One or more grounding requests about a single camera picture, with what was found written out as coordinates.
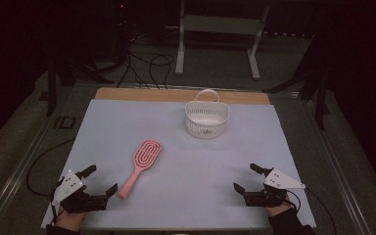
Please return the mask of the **person's right hand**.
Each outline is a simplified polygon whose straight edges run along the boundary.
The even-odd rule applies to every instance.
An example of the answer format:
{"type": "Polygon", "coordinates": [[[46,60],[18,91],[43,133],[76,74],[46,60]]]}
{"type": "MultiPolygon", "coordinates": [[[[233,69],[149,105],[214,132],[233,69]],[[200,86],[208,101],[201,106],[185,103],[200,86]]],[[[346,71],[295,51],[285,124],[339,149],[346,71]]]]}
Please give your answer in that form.
{"type": "Polygon", "coordinates": [[[290,210],[292,206],[286,202],[283,202],[280,206],[277,207],[271,207],[271,208],[266,208],[266,211],[269,216],[276,216],[282,212],[286,212],[290,210]]]}

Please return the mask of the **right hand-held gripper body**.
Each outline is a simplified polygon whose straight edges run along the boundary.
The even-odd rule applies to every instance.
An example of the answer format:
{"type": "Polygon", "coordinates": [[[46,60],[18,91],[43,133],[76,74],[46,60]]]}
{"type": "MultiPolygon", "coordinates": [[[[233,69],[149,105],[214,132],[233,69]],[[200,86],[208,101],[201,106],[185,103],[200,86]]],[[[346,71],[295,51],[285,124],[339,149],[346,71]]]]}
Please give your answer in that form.
{"type": "Polygon", "coordinates": [[[288,190],[305,189],[306,186],[274,167],[269,169],[271,172],[267,177],[264,176],[263,189],[259,192],[246,192],[243,196],[246,206],[271,208],[286,202],[294,207],[295,204],[286,199],[288,190]]]}

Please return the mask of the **white perforated basket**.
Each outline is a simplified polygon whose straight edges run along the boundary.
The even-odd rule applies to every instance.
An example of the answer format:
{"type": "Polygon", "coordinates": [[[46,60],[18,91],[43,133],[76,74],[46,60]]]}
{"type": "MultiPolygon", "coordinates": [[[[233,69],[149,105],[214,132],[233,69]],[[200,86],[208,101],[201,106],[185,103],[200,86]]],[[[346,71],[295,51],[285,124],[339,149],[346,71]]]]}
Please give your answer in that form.
{"type": "Polygon", "coordinates": [[[204,89],[193,101],[185,105],[185,116],[185,127],[191,136],[198,139],[214,139],[225,129],[229,107],[220,101],[216,91],[204,89]],[[202,101],[200,96],[203,94],[212,94],[216,100],[202,101]]]}

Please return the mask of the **pink hairbrush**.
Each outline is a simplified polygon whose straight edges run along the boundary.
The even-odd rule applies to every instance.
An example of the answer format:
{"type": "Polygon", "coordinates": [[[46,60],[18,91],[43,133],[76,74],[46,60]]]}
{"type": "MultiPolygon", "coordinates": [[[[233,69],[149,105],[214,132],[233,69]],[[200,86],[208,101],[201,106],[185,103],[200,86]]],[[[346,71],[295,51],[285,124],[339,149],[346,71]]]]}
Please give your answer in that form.
{"type": "Polygon", "coordinates": [[[161,150],[162,146],[158,141],[146,140],[141,143],[133,156],[133,172],[117,191],[117,195],[119,197],[122,199],[126,199],[128,197],[140,173],[149,169],[154,164],[161,150]]]}

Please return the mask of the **black tripod stand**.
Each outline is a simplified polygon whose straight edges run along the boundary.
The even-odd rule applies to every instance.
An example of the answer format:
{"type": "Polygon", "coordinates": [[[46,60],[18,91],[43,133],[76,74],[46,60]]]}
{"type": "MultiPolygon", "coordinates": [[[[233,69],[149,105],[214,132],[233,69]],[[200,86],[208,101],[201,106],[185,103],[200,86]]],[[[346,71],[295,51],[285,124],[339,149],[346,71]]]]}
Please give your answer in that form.
{"type": "Polygon", "coordinates": [[[315,121],[321,130],[325,129],[323,116],[328,79],[327,61],[330,57],[329,46],[328,35],[321,31],[316,32],[293,76],[285,82],[263,90],[264,93],[274,94],[302,81],[304,85],[299,92],[302,100],[310,100],[314,94],[317,95],[315,121]]]}
{"type": "Polygon", "coordinates": [[[61,68],[65,68],[66,70],[73,68],[98,82],[112,84],[110,80],[88,69],[67,55],[49,53],[47,56],[47,91],[43,92],[40,96],[41,101],[47,102],[47,117],[50,117],[57,107],[57,77],[61,74],[61,68]]]}

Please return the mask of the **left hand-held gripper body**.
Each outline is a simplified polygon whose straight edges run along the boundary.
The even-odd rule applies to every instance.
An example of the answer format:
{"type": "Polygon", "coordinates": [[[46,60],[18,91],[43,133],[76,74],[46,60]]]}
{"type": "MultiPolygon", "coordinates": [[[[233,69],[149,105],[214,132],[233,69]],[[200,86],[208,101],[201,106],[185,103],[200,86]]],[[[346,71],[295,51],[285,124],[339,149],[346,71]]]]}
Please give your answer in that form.
{"type": "Polygon", "coordinates": [[[51,205],[61,206],[68,213],[104,211],[107,208],[106,195],[90,196],[84,192],[82,178],[88,173],[69,171],[56,188],[51,205]]]}

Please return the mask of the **person's left hand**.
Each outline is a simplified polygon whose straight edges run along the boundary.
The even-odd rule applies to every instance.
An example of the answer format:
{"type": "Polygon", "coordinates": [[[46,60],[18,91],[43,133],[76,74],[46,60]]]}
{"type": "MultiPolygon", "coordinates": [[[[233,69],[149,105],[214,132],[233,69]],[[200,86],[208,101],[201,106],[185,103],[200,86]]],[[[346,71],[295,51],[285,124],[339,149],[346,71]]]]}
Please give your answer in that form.
{"type": "Polygon", "coordinates": [[[85,217],[85,212],[69,213],[64,209],[61,209],[57,216],[55,225],[70,231],[78,232],[85,217]]]}

